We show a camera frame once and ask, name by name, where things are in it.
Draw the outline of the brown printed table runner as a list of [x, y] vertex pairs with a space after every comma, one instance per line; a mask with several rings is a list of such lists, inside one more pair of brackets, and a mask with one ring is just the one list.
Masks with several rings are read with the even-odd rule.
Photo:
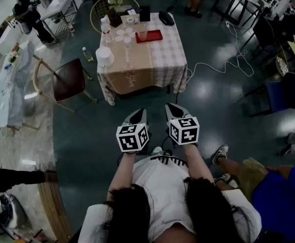
[[[135, 24], [128, 25], [127, 17], [134, 17]], [[101, 35], [100, 46], [109, 47], [114, 54], [114, 62], [109, 67], [97, 67], [97, 74], [107, 87], [119, 95], [151, 87], [154, 85], [154, 64], [150, 43], [137, 43], [136, 37], [128, 44], [116, 42], [116, 31], [131, 27], [134, 32], [147, 31], [145, 23], [140, 22], [136, 15], [121, 16], [122, 24], [117, 28], [111, 27], [111, 42], [106, 42], [105, 35]]]

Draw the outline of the white box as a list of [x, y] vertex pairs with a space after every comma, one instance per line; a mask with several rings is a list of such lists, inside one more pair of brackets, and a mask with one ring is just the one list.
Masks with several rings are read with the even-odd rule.
[[8, 22], [8, 25], [0, 37], [0, 54], [5, 56], [9, 53], [22, 35], [28, 34], [28, 29], [24, 29], [23, 25], [16, 19]]

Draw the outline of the table with checked tablecloth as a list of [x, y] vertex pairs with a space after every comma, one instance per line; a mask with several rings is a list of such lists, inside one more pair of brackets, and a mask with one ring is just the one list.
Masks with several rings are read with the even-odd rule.
[[[156, 87], [173, 86], [174, 93], [182, 93], [186, 88], [187, 60], [183, 45], [176, 25], [164, 25], [158, 13], [151, 13], [150, 21], [145, 22], [147, 31], [160, 30], [163, 40], [147, 42], [151, 44], [152, 59], [154, 64], [154, 85]], [[115, 96], [118, 95], [107, 87], [102, 87], [104, 82], [98, 76], [105, 100], [115, 104]]]

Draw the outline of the black square box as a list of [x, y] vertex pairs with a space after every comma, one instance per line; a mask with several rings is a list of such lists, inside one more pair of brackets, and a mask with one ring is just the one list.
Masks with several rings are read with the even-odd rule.
[[140, 6], [139, 7], [140, 22], [149, 22], [150, 21], [150, 7], [149, 6]]

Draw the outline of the long table with pale cloth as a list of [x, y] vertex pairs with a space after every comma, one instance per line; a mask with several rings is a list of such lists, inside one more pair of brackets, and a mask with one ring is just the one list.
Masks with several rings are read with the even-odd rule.
[[19, 46], [14, 62], [9, 52], [0, 71], [0, 128], [19, 128], [24, 119], [24, 97], [35, 45], [26, 41]]

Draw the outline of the dark brown box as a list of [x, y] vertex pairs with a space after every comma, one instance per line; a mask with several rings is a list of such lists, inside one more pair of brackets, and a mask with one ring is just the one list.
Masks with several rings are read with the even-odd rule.
[[122, 24], [121, 15], [118, 14], [114, 8], [111, 8], [108, 11], [108, 18], [110, 20], [110, 25], [114, 28], [117, 28]]

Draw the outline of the clear bottle with yellow liquid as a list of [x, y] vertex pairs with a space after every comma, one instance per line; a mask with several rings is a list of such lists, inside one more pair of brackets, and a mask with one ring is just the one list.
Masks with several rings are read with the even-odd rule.
[[88, 62], [92, 62], [94, 60], [92, 54], [86, 49], [86, 47], [83, 47], [82, 51]]

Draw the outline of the person's left forearm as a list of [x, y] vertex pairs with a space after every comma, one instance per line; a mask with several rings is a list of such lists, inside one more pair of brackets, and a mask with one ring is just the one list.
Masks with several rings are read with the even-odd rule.
[[136, 152], [125, 152], [123, 154], [119, 166], [116, 170], [116, 173], [109, 186], [107, 193], [107, 201], [112, 200], [112, 191], [131, 187], [135, 158]]

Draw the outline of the red tray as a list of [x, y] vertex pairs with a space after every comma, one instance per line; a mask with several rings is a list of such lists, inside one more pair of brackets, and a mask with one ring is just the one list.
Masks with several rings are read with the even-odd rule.
[[163, 36], [161, 34], [160, 30], [149, 30], [147, 39], [145, 41], [140, 41], [138, 38], [138, 33], [136, 32], [136, 42], [139, 43], [145, 43], [145, 42], [153, 42], [153, 41], [161, 41], [163, 40]]

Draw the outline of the person's white shirt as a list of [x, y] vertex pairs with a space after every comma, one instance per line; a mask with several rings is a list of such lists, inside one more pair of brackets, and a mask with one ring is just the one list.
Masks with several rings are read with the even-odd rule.
[[193, 179], [160, 147], [136, 160], [130, 188], [88, 208], [78, 243], [254, 243], [262, 223], [244, 194]]

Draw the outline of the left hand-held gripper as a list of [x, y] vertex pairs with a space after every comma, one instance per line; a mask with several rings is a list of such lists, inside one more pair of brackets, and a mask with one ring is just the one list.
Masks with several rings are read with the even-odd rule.
[[150, 137], [148, 128], [147, 110], [145, 108], [140, 108], [128, 115], [116, 131], [120, 151], [146, 154]]

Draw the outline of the white table with metal shelf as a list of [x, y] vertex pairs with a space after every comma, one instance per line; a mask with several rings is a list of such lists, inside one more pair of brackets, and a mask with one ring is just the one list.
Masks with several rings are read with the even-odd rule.
[[[45, 12], [41, 15], [40, 20], [44, 27], [51, 34], [51, 36], [57, 40], [57, 36], [68, 31], [71, 34], [75, 31], [74, 20], [78, 12], [78, 7], [75, 0], [53, 0]], [[46, 23], [47, 19], [60, 16], [61, 22], [57, 25], [57, 29], [52, 31], [49, 25]]]

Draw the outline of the black telephone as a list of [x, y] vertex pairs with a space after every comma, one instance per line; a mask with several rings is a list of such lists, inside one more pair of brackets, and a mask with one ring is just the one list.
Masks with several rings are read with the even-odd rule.
[[172, 16], [167, 11], [160, 11], [158, 16], [164, 25], [173, 26], [175, 24]]

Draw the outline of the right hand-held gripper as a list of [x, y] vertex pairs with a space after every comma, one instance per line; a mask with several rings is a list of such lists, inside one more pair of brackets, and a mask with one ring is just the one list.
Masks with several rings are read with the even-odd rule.
[[167, 103], [165, 113], [169, 136], [178, 145], [198, 143], [199, 122], [189, 111], [178, 105]]

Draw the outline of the clear bottle with red label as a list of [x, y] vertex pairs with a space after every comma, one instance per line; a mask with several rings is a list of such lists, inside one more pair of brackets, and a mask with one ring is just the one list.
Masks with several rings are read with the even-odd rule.
[[104, 35], [108, 35], [110, 33], [110, 22], [108, 18], [101, 19], [101, 31]]

